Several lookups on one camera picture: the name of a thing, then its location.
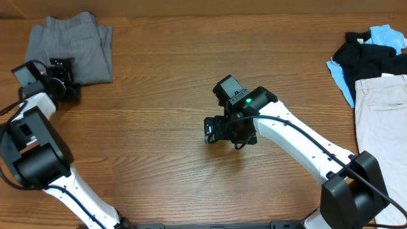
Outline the grey shorts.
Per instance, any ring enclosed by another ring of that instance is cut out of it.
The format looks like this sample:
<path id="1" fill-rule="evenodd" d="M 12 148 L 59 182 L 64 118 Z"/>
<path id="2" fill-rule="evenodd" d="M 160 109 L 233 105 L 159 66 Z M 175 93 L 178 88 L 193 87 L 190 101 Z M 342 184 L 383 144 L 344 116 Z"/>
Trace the grey shorts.
<path id="1" fill-rule="evenodd" d="M 43 25 L 32 26 L 25 61 L 38 60 L 49 66 L 51 58 L 72 58 L 75 82 L 110 83 L 113 81 L 112 39 L 113 28 L 98 24 L 90 12 L 67 20 L 46 17 Z"/>

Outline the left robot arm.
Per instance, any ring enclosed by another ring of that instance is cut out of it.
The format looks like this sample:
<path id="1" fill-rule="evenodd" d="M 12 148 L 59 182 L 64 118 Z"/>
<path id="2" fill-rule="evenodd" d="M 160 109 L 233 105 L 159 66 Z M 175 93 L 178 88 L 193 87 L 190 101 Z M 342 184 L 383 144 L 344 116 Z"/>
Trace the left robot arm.
<path id="1" fill-rule="evenodd" d="M 59 102 L 78 102 L 81 85 L 72 73 L 72 58 L 52 58 L 39 69 L 30 60 L 12 69 L 20 82 L 18 101 L 1 110 L 16 113 L 1 125 L 1 158 L 13 175 L 18 190 L 43 191 L 69 208 L 85 228 L 133 228 L 113 206 L 105 203 L 81 178 L 68 145 L 50 123 Z"/>

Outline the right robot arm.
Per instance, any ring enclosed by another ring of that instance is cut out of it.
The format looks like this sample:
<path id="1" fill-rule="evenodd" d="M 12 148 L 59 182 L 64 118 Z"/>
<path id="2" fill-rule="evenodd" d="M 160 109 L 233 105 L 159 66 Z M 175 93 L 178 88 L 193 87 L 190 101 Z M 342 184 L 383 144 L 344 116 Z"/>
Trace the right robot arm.
<path id="1" fill-rule="evenodd" d="M 235 149 L 256 144 L 261 135 L 279 145 L 321 186 L 320 205 L 283 228 L 364 228 L 389 204 L 377 159 L 343 149 L 305 125 L 277 96 L 263 87 L 213 89 L 224 113 L 204 120 L 205 141 L 231 141 Z"/>

